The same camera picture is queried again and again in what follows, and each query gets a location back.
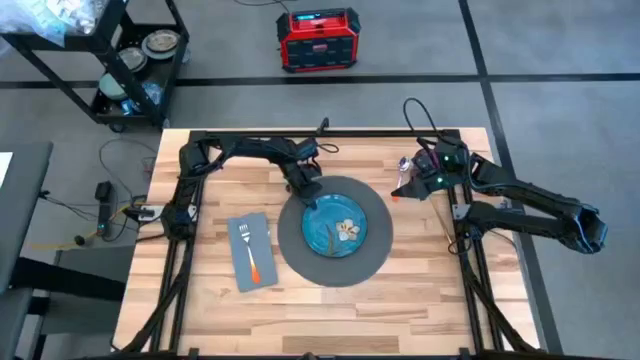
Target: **concrete floor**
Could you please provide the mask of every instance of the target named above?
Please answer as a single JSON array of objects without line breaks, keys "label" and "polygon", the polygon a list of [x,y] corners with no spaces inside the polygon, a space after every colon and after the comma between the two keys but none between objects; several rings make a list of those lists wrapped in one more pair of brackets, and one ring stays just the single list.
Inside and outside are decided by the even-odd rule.
[{"label": "concrete floor", "polygon": [[[274,21],[282,12],[277,6],[248,8],[231,0],[177,0],[177,5],[192,34],[193,51],[181,78],[284,76],[276,51]],[[134,21],[161,22],[169,16],[163,6],[158,0],[132,0],[129,9]],[[353,6],[360,12],[360,61],[336,74],[475,74],[456,1],[326,0],[319,5],[299,0],[289,6]],[[470,8],[490,74],[640,70],[636,1],[473,0]],[[83,54],[42,55],[67,80],[95,80],[102,72],[97,60]],[[42,79],[15,52],[0,59],[0,82]],[[640,83],[510,83],[494,84],[493,90],[518,176],[596,205],[610,227],[607,247],[593,256],[535,240],[565,352],[637,358],[640,242],[632,209],[640,200],[640,170],[632,159],[640,145]],[[86,98],[92,94],[88,89],[78,92]],[[170,118],[174,127],[316,126],[324,116],[335,126],[403,126],[401,104],[407,96],[424,100],[440,126],[491,131],[477,83],[180,87]],[[420,114],[414,118],[420,121]],[[95,183],[107,179],[97,150],[117,137],[93,124],[58,90],[0,90],[0,141],[53,141],[45,187],[61,200],[93,200]],[[159,140],[159,134],[144,131],[122,137],[152,146]],[[105,152],[105,161],[135,193],[146,192],[139,160],[147,155],[138,155],[142,150],[136,145],[114,145]],[[90,228],[90,223],[43,203],[37,207],[28,244],[66,242]],[[88,253],[66,254],[65,261],[123,278],[132,249],[127,245],[134,237],[126,233],[116,244],[119,248],[96,250],[103,251],[98,256],[108,266],[93,269],[95,262],[89,259],[95,255]],[[54,258],[52,252],[34,252],[29,246],[24,251]],[[59,301],[67,304],[63,311],[73,299]],[[50,336],[45,359],[108,351],[117,307],[82,306],[96,309],[102,319],[64,324],[58,320],[71,315],[58,314],[45,328],[63,334]],[[19,355],[28,351],[29,329],[36,319],[29,321]],[[83,335],[66,334],[74,329],[83,329]]]}]

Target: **silver fork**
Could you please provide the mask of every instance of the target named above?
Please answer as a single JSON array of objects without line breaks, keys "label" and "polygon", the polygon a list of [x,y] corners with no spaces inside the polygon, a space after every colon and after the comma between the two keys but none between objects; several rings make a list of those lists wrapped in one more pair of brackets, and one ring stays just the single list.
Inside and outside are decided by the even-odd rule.
[{"label": "silver fork", "polygon": [[240,230],[240,236],[242,236],[242,240],[247,243],[247,250],[249,251],[249,261],[251,262],[251,280],[254,283],[260,283],[260,273],[258,272],[258,268],[256,267],[256,263],[253,261],[253,255],[251,254],[251,245],[249,241],[251,240],[251,231],[249,231],[249,225],[240,224],[238,226],[238,230]]}]

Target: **black cart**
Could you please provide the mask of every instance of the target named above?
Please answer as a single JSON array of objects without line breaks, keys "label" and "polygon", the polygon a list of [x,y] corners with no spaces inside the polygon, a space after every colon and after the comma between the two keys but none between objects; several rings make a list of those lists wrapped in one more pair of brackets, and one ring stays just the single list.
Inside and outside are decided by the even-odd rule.
[{"label": "black cart", "polygon": [[[64,48],[33,33],[3,33],[0,35],[96,123],[109,125],[111,130],[115,132],[122,132],[125,126],[152,126],[162,129],[170,126],[167,118],[169,101],[189,42],[189,32],[174,1],[165,0],[165,2],[173,15],[175,24],[134,24],[126,12],[128,0],[108,0],[102,14],[96,20],[93,32],[88,35],[66,34]],[[118,25],[121,26],[122,33],[114,49],[111,46],[111,39]],[[173,30],[180,34],[175,55],[168,60],[149,58],[143,71],[132,73],[118,52],[131,46],[139,47],[147,35],[161,29]],[[107,98],[99,89],[96,89],[91,104],[87,104],[36,56],[34,51],[38,50],[92,53],[125,90],[142,114],[125,115],[120,103]],[[153,103],[143,89],[142,83],[145,81],[153,81],[163,88],[162,98],[158,105]]]}]

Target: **wooden table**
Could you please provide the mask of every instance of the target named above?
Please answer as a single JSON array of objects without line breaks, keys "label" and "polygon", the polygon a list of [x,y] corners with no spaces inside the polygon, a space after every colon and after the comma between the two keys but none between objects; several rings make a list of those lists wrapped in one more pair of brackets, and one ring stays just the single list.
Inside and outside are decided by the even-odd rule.
[{"label": "wooden table", "polygon": [[[485,129],[460,131],[472,151],[491,158]],[[170,200],[178,175],[178,149],[188,136],[189,130],[165,130],[149,202]],[[445,231],[452,234],[452,229],[450,225],[444,229],[436,214],[437,209],[444,223],[451,224],[446,193],[436,193],[432,201],[424,202],[394,202],[389,195],[397,182],[398,160],[418,149],[415,139],[323,138],[320,142],[340,147],[337,154],[321,152],[318,157],[325,175],[364,181],[385,200],[394,221],[389,258],[376,275],[356,286],[325,288],[305,280],[287,265],[278,248],[278,215],[289,196],[280,170],[265,160],[233,158],[223,171],[207,178],[180,353],[190,347],[207,355],[307,351],[444,355],[457,354],[460,347],[472,349],[460,266],[447,252]],[[478,194],[475,199],[500,201]],[[239,293],[226,221],[250,212],[265,212],[269,219],[280,282]],[[144,227],[140,236],[161,231],[160,224],[152,224]],[[514,247],[491,233],[483,241],[498,306],[523,338],[538,346]],[[137,245],[114,338],[116,346],[127,344],[156,306],[167,247],[165,239]],[[485,312],[478,304],[485,344],[491,346]],[[161,348],[167,348],[173,310],[167,314]]]}]

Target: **red radio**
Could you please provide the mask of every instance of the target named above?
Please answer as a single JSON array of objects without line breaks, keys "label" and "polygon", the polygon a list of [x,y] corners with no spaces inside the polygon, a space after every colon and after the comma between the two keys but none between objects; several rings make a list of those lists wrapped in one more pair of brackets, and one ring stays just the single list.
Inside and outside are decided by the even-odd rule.
[{"label": "red radio", "polygon": [[284,70],[344,69],[355,64],[361,27],[352,8],[282,14],[276,23]]}]

